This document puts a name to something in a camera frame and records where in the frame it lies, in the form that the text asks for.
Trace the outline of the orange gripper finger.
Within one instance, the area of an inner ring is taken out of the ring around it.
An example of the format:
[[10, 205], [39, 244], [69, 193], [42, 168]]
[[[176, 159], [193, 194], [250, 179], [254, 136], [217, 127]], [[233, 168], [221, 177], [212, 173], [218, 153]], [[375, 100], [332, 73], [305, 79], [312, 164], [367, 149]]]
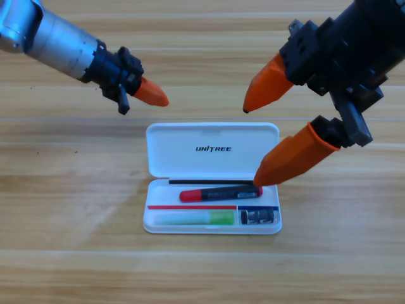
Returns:
[[254, 176], [254, 185], [281, 184], [306, 173], [339, 150], [324, 141], [307, 123], [296, 135], [286, 137], [264, 156]]

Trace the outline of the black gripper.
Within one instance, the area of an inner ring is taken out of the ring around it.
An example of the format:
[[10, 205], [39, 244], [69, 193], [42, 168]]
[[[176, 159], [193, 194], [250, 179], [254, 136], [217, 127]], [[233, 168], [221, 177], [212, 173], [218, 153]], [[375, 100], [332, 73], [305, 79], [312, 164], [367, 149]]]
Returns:
[[292, 86], [329, 94], [340, 118], [318, 116], [316, 134], [336, 148], [365, 146], [363, 112], [383, 98], [380, 86], [404, 60], [404, 1], [354, 1], [320, 26], [294, 21], [289, 40], [252, 79], [243, 111], [279, 100]]
[[165, 107], [169, 105], [166, 93], [154, 82], [142, 77], [144, 69], [141, 60], [122, 46], [117, 52], [107, 50], [103, 41], [97, 40], [94, 58], [85, 69], [83, 83], [94, 82], [102, 94], [118, 104], [118, 112], [127, 114], [130, 109], [128, 95], [142, 102]]

